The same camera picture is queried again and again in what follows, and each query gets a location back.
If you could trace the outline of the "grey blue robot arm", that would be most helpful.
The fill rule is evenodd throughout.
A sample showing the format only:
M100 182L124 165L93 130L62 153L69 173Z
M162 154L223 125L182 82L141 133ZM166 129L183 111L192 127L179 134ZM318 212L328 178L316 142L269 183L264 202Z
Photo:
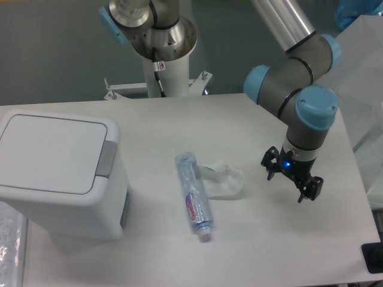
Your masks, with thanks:
M319 35L296 1L254 1L253 5L287 55L279 67L256 66L247 75L244 93L287 125L281 149L269 148L262 166L294 182L301 199L315 200L323 179L311 175L338 110L336 95L314 82L341 58L339 42ZM117 43L131 43L141 56L150 97L192 93L189 55L196 29L181 16L178 1L110 1L99 18Z

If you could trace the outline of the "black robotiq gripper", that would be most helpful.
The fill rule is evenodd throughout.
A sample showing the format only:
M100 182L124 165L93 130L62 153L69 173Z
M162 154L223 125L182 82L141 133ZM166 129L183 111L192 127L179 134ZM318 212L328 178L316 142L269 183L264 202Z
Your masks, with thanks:
M274 175L281 172L284 176L292 180L300 191L298 203L303 199L314 201L321 192L324 179L319 176L311 176L310 171L316 158L309 161L296 160L293 158L292 151L286 151L282 147L281 153L271 146L264 154L261 165L265 167L270 181Z

